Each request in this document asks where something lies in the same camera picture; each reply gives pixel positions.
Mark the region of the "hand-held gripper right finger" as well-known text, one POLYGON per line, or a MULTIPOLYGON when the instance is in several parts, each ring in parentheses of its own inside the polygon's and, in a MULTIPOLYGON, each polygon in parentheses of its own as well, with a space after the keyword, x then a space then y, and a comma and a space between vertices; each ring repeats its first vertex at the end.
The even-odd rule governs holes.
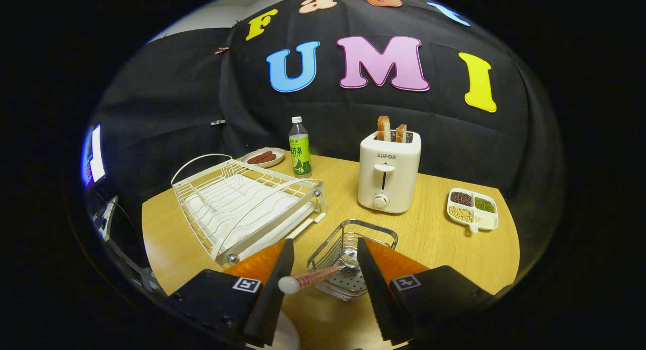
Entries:
POLYGON ((473 334, 499 297, 448 265, 430 269, 376 240, 358 240, 358 263, 383 340, 438 347, 473 334))

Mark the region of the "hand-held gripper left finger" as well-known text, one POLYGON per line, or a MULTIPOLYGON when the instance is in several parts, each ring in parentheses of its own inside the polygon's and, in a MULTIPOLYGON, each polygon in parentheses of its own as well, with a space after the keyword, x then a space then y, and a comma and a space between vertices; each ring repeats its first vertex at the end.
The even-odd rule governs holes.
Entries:
POLYGON ((293 240, 279 240, 223 272, 201 270, 164 307, 217 347, 272 345, 284 298, 278 281, 293 263, 293 240))

